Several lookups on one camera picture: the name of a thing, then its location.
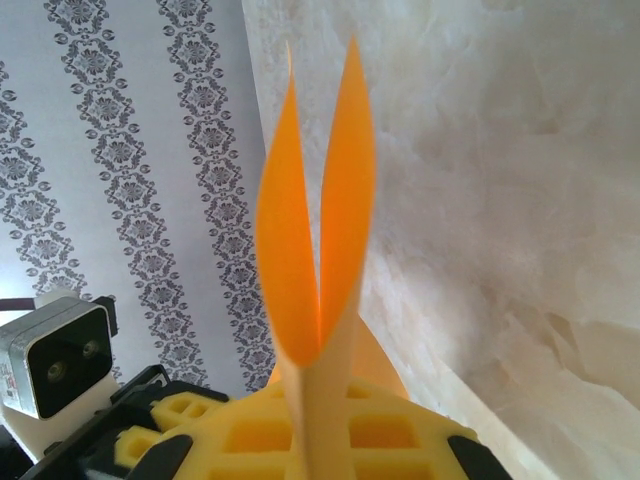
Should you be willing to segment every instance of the orange paper petal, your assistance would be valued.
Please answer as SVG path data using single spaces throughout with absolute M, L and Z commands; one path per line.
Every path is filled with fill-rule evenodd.
M 272 330 L 291 360 L 308 365 L 319 352 L 318 294 L 291 68 L 256 210 L 257 266 Z
M 320 345 L 364 268 L 375 195 L 375 137 L 358 46 L 352 39 L 338 93 L 322 186 Z

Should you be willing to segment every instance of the textured white surface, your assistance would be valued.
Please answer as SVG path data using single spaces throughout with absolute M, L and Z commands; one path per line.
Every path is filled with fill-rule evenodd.
M 293 50 L 314 222 L 358 35 L 379 158 L 362 314 L 414 398 L 478 428 L 503 460 L 518 450 L 478 424 L 473 395 L 453 394 L 450 368 L 560 477 L 634 478 L 640 3 L 244 8 L 267 145 Z

